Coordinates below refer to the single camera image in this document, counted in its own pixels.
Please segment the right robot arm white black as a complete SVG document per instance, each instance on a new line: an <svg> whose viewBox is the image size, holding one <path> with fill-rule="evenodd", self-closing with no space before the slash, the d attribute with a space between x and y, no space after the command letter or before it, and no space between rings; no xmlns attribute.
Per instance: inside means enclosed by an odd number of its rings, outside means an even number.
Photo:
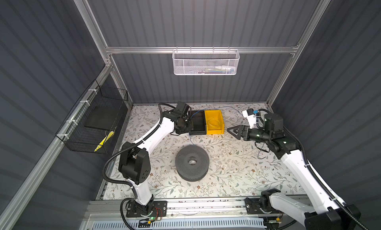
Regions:
<svg viewBox="0 0 381 230"><path fill-rule="evenodd" d="M266 144L293 173L311 202L307 206L278 189L265 190L257 202L264 213L280 211L308 230L366 229L360 222L359 209L346 204L323 180L307 159L303 144L284 126L280 115L267 113L260 117L260 111L250 109L244 111L243 116L249 125L234 126L227 132L238 140Z"/></svg>

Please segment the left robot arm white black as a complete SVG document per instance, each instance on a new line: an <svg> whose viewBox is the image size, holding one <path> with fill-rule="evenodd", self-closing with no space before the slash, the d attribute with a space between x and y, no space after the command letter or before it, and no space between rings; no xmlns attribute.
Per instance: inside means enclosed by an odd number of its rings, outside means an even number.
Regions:
<svg viewBox="0 0 381 230"><path fill-rule="evenodd" d="M181 135L193 129L190 118L191 107L177 102L174 107L159 103L159 120L145 135L133 143L122 146L118 171L132 188L137 212L147 216L152 212L154 197L149 190L147 179L151 172L150 155L156 146L170 133Z"/></svg>

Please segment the grey perforated spool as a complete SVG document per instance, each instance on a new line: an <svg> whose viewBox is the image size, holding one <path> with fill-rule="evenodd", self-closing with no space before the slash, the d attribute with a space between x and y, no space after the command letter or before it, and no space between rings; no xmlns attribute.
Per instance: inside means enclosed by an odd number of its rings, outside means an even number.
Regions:
<svg viewBox="0 0 381 230"><path fill-rule="evenodd" d="M203 179L209 170L209 155L200 146L188 145L176 155L175 166L179 176L189 182Z"/></svg>

